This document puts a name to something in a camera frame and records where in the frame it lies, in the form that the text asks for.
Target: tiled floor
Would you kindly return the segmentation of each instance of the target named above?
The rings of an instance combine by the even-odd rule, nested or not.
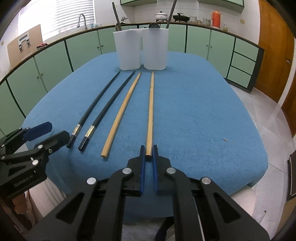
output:
[[[290,129],[280,106],[257,89],[248,94],[232,89],[241,99],[261,136],[268,155],[268,169],[253,187],[257,194],[253,218],[264,210],[269,219],[268,233],[277,230],[287,198],[289,155],[295,151]]]

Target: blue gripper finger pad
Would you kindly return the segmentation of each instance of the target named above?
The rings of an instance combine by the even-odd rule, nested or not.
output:
[[[25,141],[32,141],[37,139],[38,137],[41,137],[52,130],[52,124],[50,122],[45,122],[43,124],[40,124],[36,127],[33,127],[31,129],[28,129],[26,133],[24,134],[24,140]]]

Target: black chopstick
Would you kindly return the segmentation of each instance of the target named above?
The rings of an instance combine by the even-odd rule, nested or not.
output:
[[[124,83],[119,87],[119,89],[115,92],[115,94],[111,97],[111,99],[108,101],[108,103],[105,105],[105,107],[102,109],[102,111],[99,113],[99,115],[97,116],[97,118],[95,119],[95,121],[92,123],[92,125],[90,126],[89,130],[87,131],[87,133],[85,134],[85,136],[83,137],[78,149],[80,151],[84,151],[85,147],[87,146],[87,144],[89,143],[89,140],[91,138],[91,136],[93,135],[94,131],[96,130],[96,128],[98,127],[98,125],[100,124],[101,120],[103,119],[103,117],[105,116],[105,114],[107,113],[108,109],[110,108],[110,106],[112,105],[112,103],[114,102],[114,100],[116,99],[116,97],[119,95],[119,93],[122,91],[122,89],[126,86],[126,84],[129,82],[129,80],[132,78],[132,76],[135,74],[135,71],[131,73],[131,75],[124,81]]]
[[[100,94],[95,98],[95,100],[92,102],[90,107],[87,109],[87,111],[84,113],[84,115],[81,117],[80,121],[78,122],[77,126],[75,127],[68,144],[66,145],[68,148],[71,148],[81,130],[84,123],[86,122],[87,118],[89,117],[90,113],[98,103],[98,101],[101,99],[101,97],[104,95],[106,90],[110,87],[110,85],[114,82],[114,80],[117,78],[117,76],[120,74],[120,71],[109,81],[109,83],[104,87],[104,89],[100,92]]]

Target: cooking pot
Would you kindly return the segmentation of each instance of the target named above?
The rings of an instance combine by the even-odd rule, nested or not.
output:
[[[173,19],[175,21],[179,21],[179,22],[180,21],[187,22],[187,21],[189,21],[190,18],[183,15],[183,13],[177,13],[177,15],[173,15]]]
[[[159,13],[155,14],[155,19],[156,21],[167,21],[168,20],[168,15],[162,11]]]

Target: pot lid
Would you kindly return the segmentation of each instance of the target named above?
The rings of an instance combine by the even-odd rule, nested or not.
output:
[[[162,12],[162,11],[160,11],[159,13],[157,13],[156,15],[166,15],[167,16],[167,14],[166,13],[164,13],[164,12]]]

